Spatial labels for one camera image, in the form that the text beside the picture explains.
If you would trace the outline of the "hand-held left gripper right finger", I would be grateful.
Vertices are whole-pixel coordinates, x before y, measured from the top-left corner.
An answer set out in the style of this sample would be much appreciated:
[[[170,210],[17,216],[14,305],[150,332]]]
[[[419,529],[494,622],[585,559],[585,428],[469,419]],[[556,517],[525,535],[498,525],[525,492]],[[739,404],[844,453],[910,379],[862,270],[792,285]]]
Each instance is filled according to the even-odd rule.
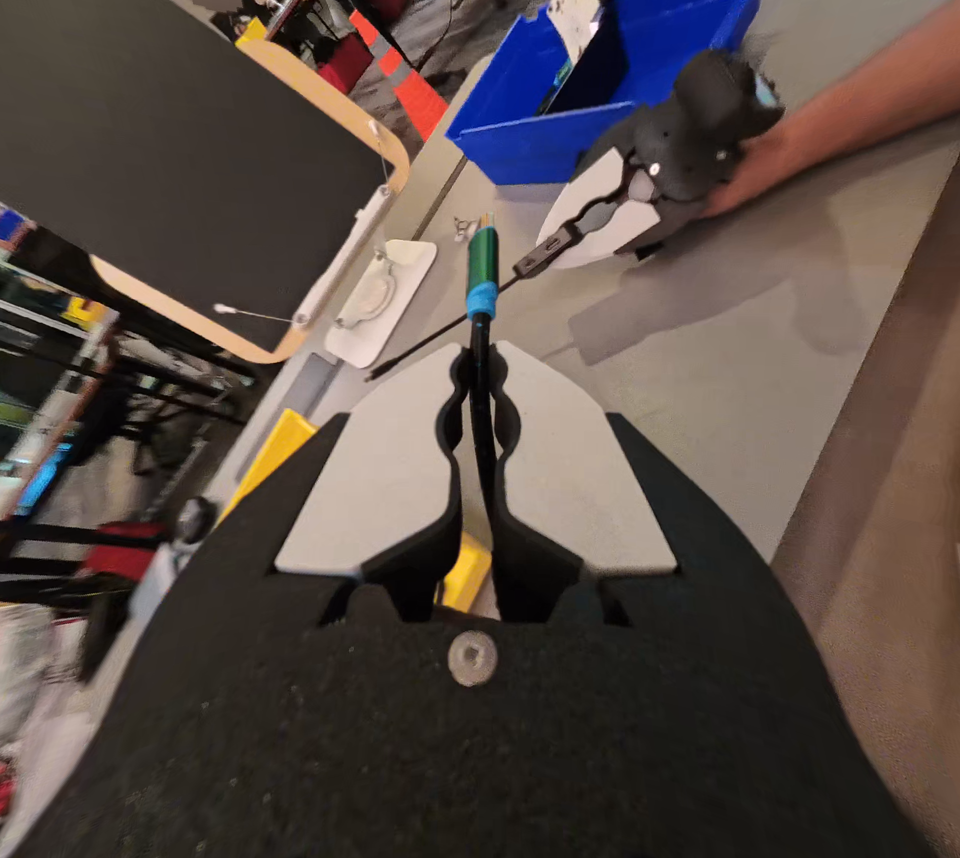
[[[675,576],[677,557],[604,408],[508,341],[490,353],[500,619],[546,622],[580,582]]]

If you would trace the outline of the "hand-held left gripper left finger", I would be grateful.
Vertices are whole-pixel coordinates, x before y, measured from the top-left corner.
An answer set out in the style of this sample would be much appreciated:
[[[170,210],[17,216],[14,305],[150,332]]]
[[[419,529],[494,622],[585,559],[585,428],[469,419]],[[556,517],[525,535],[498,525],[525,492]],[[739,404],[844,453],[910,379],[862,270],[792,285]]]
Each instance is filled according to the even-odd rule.
[[[461,550],[463,353],[440,347],[337,417],[278,572],[379,585],[403,620],[430,618]]]

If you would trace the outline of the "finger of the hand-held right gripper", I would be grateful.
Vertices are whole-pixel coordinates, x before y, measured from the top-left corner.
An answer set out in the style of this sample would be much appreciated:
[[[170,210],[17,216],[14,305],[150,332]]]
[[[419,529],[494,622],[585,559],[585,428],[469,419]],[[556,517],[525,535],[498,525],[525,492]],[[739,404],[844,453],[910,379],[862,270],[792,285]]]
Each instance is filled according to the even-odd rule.
[[[572,227],[574,238],[582,240],[604,227],[625,192],[626,172],[625,156],[616,147],[596,158],[559,193],[544,222],[543,238]]]
[[[616,251],[657,227],[656,206],[627,199],[615,205],[605,224],[592,230],[581,219],[576,224],[581,237],[551,264],[551,270],[568,270],[606,260]]]

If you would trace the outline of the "blue plastic bin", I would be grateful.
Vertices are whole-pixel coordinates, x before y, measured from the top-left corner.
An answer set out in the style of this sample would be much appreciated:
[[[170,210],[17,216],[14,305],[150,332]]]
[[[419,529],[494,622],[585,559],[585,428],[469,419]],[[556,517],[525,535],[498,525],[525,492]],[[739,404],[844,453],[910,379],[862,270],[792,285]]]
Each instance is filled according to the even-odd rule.
[[[736,51],[760,0],[614,0],[628,71],[609,104],[537,116],[567,53],[546,15],[520,16],[446,131],[496,185],[564,183],[612,125],[666,100],[708,49]]]

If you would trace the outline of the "yellow plastic bin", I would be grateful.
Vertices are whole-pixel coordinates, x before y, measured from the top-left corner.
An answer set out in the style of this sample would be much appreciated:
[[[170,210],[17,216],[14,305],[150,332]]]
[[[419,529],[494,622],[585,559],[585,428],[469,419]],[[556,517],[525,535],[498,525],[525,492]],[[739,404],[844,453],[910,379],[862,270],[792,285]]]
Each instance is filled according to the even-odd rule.
[[[318,432],[318,428],[291,408],[283,408],[272,424],[264,443],[239,481],[233,496],[219,513],[217,524],[229,516],[237,504]],[[492,553],[467,531],[462,531],[460,552],[454,567],[441,581],[435,602],[461,613],[473,611],[492,567]]]

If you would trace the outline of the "grey hdmi switch box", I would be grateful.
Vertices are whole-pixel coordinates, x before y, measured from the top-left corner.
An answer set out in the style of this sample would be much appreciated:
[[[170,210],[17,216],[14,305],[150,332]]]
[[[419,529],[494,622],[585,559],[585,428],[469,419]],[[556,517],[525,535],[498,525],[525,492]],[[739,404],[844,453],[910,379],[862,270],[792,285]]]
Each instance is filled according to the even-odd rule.
[[[556,30],[574,67],[582,58],[599,29],[600,0],[548,0],[546,15]]]

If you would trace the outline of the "person's right forearm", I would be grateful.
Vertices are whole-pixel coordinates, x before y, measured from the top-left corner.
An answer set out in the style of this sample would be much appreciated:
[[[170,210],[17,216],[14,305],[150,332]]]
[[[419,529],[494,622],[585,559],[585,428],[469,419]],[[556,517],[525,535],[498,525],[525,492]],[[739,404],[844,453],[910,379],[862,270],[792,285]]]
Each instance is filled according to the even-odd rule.
[[[803,154],[795,176],[958,110],[959,0],[949,0],[786,118]]]

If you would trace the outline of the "grey desk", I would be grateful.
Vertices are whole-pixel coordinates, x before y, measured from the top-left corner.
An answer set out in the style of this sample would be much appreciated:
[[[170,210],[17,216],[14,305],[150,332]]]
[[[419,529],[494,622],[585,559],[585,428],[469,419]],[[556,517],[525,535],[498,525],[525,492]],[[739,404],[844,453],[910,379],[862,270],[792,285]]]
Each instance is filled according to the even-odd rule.
[[[745,41],[789,109],[947,0],[760,0]],[[958,121],[814,170],[647,261],[550,268],[510,342],[623,414],[771,559],[958,157]]]

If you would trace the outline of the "person's right hand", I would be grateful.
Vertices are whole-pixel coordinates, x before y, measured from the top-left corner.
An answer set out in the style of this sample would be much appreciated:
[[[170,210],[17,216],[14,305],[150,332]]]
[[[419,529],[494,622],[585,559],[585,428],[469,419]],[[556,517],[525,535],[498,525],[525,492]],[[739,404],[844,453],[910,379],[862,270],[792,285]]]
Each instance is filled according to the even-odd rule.
[[[803,164],[798,150],[794,123],[782,120],[746,144],[732,177],[710,193],[701,217],[729,214],[770,192],[795,176]]]

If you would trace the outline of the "black divider panel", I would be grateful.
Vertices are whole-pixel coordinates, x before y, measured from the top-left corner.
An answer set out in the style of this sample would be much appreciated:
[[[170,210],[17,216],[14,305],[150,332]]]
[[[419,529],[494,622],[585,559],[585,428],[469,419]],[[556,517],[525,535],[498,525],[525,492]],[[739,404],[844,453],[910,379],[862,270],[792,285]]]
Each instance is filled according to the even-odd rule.
[[[628,71],[618,8],[601,11],[597,29],[576,64],[567,60],[536,109],[536,115],[559,114],[609,104]]]

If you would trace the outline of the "orange traffic cone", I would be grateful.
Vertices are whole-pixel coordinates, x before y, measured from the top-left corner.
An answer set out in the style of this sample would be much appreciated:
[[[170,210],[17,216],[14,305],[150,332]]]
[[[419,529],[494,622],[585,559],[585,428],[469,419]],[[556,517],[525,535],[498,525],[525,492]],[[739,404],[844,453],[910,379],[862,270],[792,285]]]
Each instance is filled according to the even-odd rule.
[[[350,23],[388,81],[414,130],[424,142],[428,141],[447,113],[447,103],[367,17],[359,10],[350,15]]]

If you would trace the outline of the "red bag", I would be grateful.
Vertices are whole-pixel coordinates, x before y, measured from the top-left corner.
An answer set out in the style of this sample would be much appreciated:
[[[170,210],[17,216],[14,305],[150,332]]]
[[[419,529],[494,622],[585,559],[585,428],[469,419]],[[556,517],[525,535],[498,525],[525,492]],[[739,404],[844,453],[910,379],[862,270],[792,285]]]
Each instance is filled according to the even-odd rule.
[[[138,583],[158,547],[170,536],[162,523],[115,521],[94,530],[97,540],[81,562],[91,575],[113,575]]]

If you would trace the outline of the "red plastic bin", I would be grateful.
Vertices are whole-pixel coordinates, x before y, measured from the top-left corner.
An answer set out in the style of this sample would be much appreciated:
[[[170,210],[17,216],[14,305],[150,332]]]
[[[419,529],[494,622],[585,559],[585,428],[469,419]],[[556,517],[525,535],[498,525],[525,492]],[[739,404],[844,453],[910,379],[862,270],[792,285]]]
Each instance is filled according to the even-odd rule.
[[[341,39],[325,63],[318,65],[318,76],[336,91],[349,96],[374,62],[364,40],[357,34]]]

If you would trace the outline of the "black board with wooden rim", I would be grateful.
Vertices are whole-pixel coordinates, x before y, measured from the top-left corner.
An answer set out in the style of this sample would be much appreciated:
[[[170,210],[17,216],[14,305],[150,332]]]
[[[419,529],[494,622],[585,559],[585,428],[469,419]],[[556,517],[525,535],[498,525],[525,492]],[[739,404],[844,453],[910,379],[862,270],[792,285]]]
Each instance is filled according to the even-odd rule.
[[[241,360],[304,342],[409,174],[272,43],[171,0],[2,0],[2,202]]]

